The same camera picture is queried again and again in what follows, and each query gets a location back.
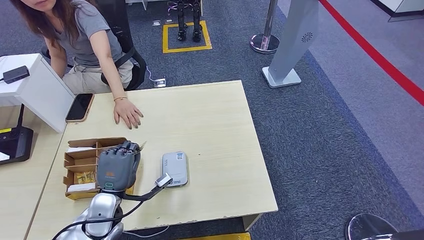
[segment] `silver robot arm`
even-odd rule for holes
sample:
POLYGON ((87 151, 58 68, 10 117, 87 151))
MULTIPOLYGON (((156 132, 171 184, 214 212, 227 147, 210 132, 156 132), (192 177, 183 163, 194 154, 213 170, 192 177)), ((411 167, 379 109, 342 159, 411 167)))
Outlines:
POLYGON ((136 180, 140 151, 138 144, 125 141, 100 154, 96 173, 100 193, 93 197, 90 206, 75 219, 73 226, 65 227, 53 240, 118 240, 120 238, 124 231, 121 219, 135 211, 143 202, 153 198, 173 181, 165 173, 155 181, 156 186, 150 192, 142 196, 127 195, 125 189, 131 187, 136 180), (120 207, 122 199, 140 203, 128 213, 123 214, 120 207))

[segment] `woman's hand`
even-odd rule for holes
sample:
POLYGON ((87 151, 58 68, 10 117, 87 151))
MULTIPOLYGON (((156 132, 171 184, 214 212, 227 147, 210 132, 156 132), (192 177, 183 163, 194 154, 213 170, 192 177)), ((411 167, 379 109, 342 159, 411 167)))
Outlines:
POLYGON ((120 122, 120 118, 123 119, 129 129, 136 129, 141 125, 140 117, 143 117, 142 112, 127 98, 119 98, 115 100, 115 108, 113 109, 113 115, 115 123, 120 122))

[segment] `beige pants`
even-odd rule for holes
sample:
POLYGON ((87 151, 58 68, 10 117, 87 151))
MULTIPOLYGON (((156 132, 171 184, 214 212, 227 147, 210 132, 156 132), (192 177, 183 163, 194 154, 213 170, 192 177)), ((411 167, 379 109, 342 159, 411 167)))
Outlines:
MULTIPOLYGON (((132 69, 133 63, 129 60, 118 69, 123 88, 130 84, 133 77, 132 69)), ((73 68, 63 76, 63 82, 74 94, 111 92, 111 88, 102 82, 102 69, 100 67, 85 67, 75 62, 73 68)))

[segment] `red line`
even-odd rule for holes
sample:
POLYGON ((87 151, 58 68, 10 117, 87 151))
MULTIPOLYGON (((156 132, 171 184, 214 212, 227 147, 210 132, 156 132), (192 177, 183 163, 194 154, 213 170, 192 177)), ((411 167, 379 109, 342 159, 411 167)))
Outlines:
POLYGON ((424 91, 379 53, 327 0, 319 0, 353 40, 409 95, 424 106, 424 91))

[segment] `stanchion base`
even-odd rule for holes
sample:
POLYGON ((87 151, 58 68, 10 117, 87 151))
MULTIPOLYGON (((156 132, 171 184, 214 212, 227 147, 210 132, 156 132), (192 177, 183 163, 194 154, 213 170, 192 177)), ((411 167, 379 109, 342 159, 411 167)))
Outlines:
POLYGON ((274 79, 268 71, 269 68, 269 66, 262 68, 262 73, 269 87, 272 89, 301 83, 301 79, 294 69, 292 69, 284 79, 274 79))
POLYGON ((250 47, 258 53, 261 54, 273 54, 277 51, 277 48, 280 44, 278 37, 271 35, 269 37, 269 43, 267 48, 262 48, 262 41, 264 40, 264 34, 254 35, 250 39, 250 47))
POLYGON ((391 235, 397 232, 396 228, 383 218, 363 213, 354 216, 347 224, 346 240, 363 240, 374 236, 391 235))

